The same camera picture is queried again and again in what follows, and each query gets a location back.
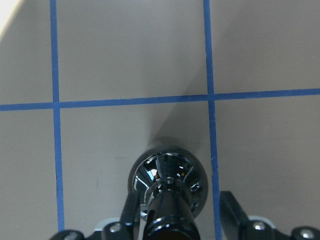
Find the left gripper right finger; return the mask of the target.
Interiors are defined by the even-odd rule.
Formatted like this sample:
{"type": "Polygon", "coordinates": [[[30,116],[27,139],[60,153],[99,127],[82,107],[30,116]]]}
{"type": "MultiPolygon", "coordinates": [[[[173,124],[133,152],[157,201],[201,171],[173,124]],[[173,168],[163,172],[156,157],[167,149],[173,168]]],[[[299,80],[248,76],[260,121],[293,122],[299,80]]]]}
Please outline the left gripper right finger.
{"type": "Polygon", "coordinates": [[[220,223],[227,240],[243,240],[248,215],[231,191],[220,192],[220,223]]]}

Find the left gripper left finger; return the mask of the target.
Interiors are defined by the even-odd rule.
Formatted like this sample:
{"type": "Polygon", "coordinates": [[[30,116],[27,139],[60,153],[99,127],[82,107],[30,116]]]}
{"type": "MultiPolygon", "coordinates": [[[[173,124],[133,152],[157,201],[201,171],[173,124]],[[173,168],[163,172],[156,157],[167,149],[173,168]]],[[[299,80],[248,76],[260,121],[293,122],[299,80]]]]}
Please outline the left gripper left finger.
{"type": "Polygon", "coordinates": [[[129,192],[120,216],[121,228],[125,232],[125,240],[139,238],[141,221],[140,197],[137,191],[129,192]]]}

